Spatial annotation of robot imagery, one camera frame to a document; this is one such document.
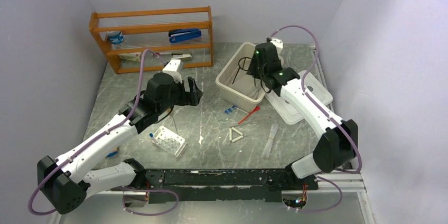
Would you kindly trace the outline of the black wire tripod stand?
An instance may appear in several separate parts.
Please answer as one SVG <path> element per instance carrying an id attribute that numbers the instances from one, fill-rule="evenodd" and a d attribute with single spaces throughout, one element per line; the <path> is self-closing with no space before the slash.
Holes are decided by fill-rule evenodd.
<path id="1" fill-rule="evenodd" d="M 232 86 L 235 86 L 236 83 L 244 83 L 246 81 L 248 82 L 253 81 L 255 84 L 256 79 L 248 73 L 251 60 L 252 58 L 250 57 L 242 57 L 238 60 L 237 62 L 238 68 L 231 82 Z"/>

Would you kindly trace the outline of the metal crucible tongs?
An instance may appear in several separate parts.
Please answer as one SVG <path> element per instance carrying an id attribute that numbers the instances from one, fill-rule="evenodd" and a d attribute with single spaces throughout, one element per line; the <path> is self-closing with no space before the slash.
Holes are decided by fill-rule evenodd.
<path id="1" fill-rule="evenodd" d="M 263 98 L 264 95 L 265 92 L 262 87 L 254 88 L 250 93 L 247 94 L 247 96 L 253 100 Z"/>

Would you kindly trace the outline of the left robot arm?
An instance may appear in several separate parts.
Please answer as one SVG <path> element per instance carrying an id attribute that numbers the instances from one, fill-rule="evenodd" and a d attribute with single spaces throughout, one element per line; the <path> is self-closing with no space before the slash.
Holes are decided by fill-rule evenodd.
<path id="1" fill-rule="evenodd" d="M 38 190 L 54 206 L 55 211 L 67 214 L 98 192 L 124 186 L 133 190 L 147 185 L 146 169 L 129 158 L 116 166 L 94 170 L 99 161 L 122 143 L 136 137 L 174 106 L 197 106 L 203 95 L 195 80 L 188 77 L 189 90 L 183 82 L 175 82 L 167 73 L 157 73 L 145 90 L 86 141 L 72 150 L 38 161 Z"/>

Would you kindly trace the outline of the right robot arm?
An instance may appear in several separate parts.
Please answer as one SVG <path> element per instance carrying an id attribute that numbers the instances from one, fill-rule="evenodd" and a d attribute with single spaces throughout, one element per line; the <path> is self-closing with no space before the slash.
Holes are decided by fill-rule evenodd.
<path id="1" fill-rule="evenodd" d="M 292 68 L 283 68 L 278 56 L 279 46 L 265 42 L 255 46 L 247 74 L 259 79 L 262 89 L 275 93 L 297 110 L 319 138 L 314 151 L 287 168 L 285 183 L 298 189 L 305 178 L 317 173 L 330 173 L 353 158 L 359 158 L 358 126 L 331 112 L 306 88 L 304 76 Z"/>

